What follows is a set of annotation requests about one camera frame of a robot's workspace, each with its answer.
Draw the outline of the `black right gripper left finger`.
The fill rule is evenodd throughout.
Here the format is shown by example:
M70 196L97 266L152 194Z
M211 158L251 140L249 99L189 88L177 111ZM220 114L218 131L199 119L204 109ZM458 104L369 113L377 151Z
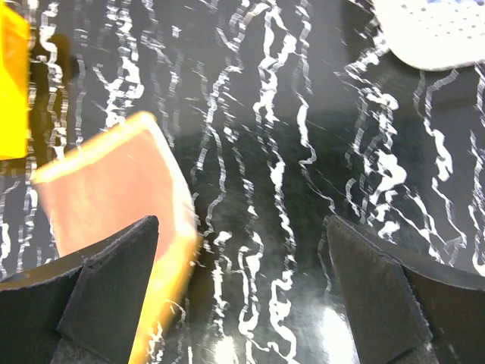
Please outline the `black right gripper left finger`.
M126 363L158 243L146 216L1 282L3 363Z

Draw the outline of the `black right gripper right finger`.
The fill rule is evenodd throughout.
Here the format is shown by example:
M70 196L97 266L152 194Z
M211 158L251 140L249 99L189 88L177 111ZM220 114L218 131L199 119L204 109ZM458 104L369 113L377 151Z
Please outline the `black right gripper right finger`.
M326 218L330 259L362 363L482 363L484 278Z

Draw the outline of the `brown yellow bear towel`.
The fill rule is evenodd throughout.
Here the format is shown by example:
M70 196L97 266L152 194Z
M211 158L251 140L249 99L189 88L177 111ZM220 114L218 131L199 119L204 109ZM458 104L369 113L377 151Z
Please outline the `brown yellow bear towel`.
M33 184L60 256L157 217L158 245L130 355L144 363L154 334L177 312L200 248L188 185L155 116L131 115L38 168Z

